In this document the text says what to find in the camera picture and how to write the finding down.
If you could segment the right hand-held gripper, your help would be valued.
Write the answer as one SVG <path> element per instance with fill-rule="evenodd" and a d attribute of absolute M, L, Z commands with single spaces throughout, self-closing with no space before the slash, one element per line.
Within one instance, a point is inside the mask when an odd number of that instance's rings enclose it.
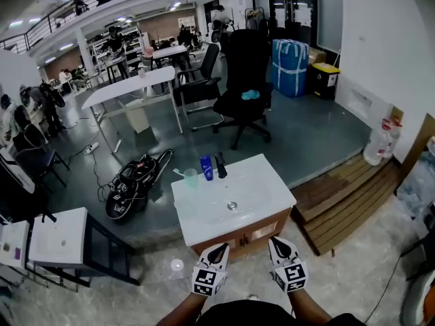
<path fill-rule="evenodd" d="M 282 237 L 272 236 L 268 247 L 274 267 L 271 276 L 279 288 L 284 293 L 304 289 L 309 272 L 307 263 L 299 257 L 297 246 Z"/>

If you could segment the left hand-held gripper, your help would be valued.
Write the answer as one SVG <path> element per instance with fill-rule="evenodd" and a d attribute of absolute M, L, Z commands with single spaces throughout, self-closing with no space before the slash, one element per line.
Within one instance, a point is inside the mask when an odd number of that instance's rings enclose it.
<path fill-rule="evenodd" d="M 230 246 L 227 242 L 205 249 L 192 273 L 192 293 L 214 296 L 225 284 Z"/>

